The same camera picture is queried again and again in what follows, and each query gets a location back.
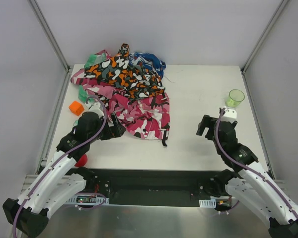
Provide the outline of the pink camouflage cloth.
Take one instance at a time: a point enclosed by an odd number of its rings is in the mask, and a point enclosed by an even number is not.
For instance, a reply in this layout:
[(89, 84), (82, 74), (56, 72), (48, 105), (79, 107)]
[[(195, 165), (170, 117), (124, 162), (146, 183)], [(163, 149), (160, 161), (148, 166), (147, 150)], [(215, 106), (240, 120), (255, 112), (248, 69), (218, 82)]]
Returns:
[(124, 92), (111, 86), (91, 85), (84, 76), (84, 68), (73, 74), (71, 83), (82, 85), (86, 93), (97, 96), (110, 115), (115, 113), (131, 135), (148, 140), (161, 140), (166, 145), (170, 130), (169, 97), (163, 95), (131, 100)]

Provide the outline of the orange black camouflage cloth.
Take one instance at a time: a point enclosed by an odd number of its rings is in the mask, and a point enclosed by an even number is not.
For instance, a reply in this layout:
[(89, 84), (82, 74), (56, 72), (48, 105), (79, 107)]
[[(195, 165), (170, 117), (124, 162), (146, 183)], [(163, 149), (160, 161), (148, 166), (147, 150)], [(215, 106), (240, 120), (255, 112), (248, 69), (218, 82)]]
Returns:
[(111, 86), (124, 92), (131, 100), (163, 95), (165, 87), (160, 76), (144, 66), (129, 64), (129, 45), (122, 44), (118, 53), (84, 70), (91, 85)]

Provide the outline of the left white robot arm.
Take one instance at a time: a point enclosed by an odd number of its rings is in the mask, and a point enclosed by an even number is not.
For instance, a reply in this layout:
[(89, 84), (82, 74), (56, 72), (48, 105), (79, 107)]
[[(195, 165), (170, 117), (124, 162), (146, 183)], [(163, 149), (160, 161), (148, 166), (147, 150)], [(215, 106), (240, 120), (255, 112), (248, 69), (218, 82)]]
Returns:
[(111, 114), (110, 126), (102, 113), (85, 112), (77, 125), (57, 145), (49, 164), (34, 182), (18, 196), (3, 203), (3, 211), (13, 230), (20, 230), (30, 238), (38, 237), (46, 228), (51, 216), (70, 198), (78, 193), (96, 195), (96, 174), (91, 170), (77, 168), (63, 184), (63, 176), (85, 155), (91, 143), (121, 137), (125, 128)]

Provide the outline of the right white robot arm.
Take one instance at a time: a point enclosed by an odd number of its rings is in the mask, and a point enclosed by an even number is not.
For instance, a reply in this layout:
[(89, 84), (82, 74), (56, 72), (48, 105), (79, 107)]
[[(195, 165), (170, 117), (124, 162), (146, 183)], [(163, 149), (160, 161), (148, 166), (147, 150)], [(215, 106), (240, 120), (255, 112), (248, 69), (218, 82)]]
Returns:
[(203, 186), (206, 194), (235, 197), (267, 227), (272, 238), (298, 238), (298, 205), (275, 183), (255, 154), (238, 142), (237, 121), (221, 111), (218, 118), (203, 116), (196, 134), (206, 132), (228, 169)]

